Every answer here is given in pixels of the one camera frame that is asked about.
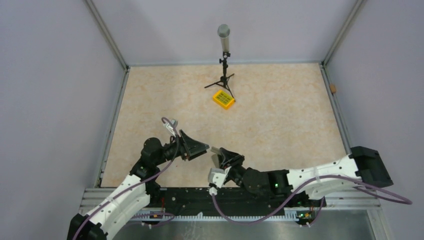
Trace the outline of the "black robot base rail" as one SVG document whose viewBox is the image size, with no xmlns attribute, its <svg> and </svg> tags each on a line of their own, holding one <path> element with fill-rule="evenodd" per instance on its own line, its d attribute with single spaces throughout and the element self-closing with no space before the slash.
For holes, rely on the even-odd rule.
<svg viewBox="0 0 424 240">
<path fill-rule="evenodd" d="M 240 187 L 227 187 L 215 197 L 221 211 L 228 217 L 260 217 L 277 209 L 284 198 L 260 199 Z M 150 200 L 149 208 L 156 208 L 175 216 L 218 217 L 208 188 L 168 187 L 161 188 Z"/>
</svg>

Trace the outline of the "white remote control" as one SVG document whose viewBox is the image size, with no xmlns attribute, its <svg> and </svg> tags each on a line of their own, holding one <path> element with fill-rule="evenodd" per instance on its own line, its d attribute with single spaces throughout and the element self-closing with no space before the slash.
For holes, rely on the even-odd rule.
<svg viewBox="0 0 424 240">
<path fill-rule="evenodd" d="M 223 157 L 221 155 L 213 154 L 211 156 L 211 159 L 212 159 L 212 162 L 213 162 L 213 165 L 214 165 L 215 168 L 217 168 L 217 169 L 223 168 L 223 166 L 222 166 Z"/>
</svg>

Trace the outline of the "yellow box with green grid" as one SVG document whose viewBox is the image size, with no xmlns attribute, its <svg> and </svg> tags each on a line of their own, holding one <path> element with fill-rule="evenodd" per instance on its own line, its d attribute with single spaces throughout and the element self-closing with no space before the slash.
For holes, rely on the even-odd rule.
<svg viewBox="0 0 424 240">
<path fill-rule="evenodd" d="M 228 110 L 235 103 L 235 99 L 223 90 L 217 91 L 212 100 L 225 110 Z"/>
</svg>

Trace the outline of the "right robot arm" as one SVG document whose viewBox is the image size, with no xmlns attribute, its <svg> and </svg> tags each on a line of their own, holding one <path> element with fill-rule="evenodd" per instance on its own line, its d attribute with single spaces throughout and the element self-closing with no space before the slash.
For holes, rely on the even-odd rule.
<svg viewBox="0 0 424 240">
<path fill-rule="evenodd" d="M 367 188 L 386 188 L 394 183 L 377 150 L 355 146 L 350 154 L 330 163 L 309 168 L 259 171 L 243 167 L 245 157 L 239 153 L 214 147 L 215 167 L 208 173 L 211 186 L 220 189 L 227 182 L 260 199 L 288 198 L 307 206 L 327 194 L 365 183 Z"/>
</svg>

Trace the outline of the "microphone on black tripod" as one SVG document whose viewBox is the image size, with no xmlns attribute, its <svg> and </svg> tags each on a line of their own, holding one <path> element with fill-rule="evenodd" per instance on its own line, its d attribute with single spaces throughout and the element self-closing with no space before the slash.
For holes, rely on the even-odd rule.
<svg viewBox="0 0 424 240">
<path fill-rule="evenodd" d="M 222 58 L 219 59 L 219 63 L 222 65 L 222 76 L 220 79 L 214 83 L 211 83 L 204 88 L 209 88 L 213 85 L 220 86 L 224 89 L 226 89 L 230 95 L 234 98 L 234 95 L 230 89 L 229 86 L 229 80 L 232 76 L 234 76 L 234 73 L 231 75 L 227 75 L 227 69 L 228 69 L 228 58 L 231 56 L 230 53 L 230 28 L 227 24 L 221 24 L 217 29 L 217 35 L 220 38 L 221 48 L 222 48 Z"/>
</svg>

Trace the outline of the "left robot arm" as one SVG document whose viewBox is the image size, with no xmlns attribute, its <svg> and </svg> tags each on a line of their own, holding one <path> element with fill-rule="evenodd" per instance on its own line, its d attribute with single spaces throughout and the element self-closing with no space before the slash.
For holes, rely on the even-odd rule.
<svg viewBox="0 0 424 240">
<path fill-rule="evenodd" d="M 164 170 L 159 165 L 171 165 L 177 157 L 190 161 L 206 154 L 208 149 L 208 144 L 189 137 L 183 130 L 172 136 L 170 143 L 148 138 L 139 160 L 123 182 L 92 210 L 71 219 L 67 239 L 112 240 L 138 211 L 160 202 L 160 185 L 156 179 Z"/>
</svg>

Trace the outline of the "grey battery compartment cover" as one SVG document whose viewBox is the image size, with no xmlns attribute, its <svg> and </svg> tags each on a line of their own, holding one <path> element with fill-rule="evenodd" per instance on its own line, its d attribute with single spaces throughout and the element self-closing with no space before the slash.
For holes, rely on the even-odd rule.
<svg viewBox="0 0 424 240">
<path fill-rule="evenodd" d="M 221 155 L 221 150 L 217 147 L 212 146 L 210 151 L 213 152 L 214 154 Z"/>
</svg>

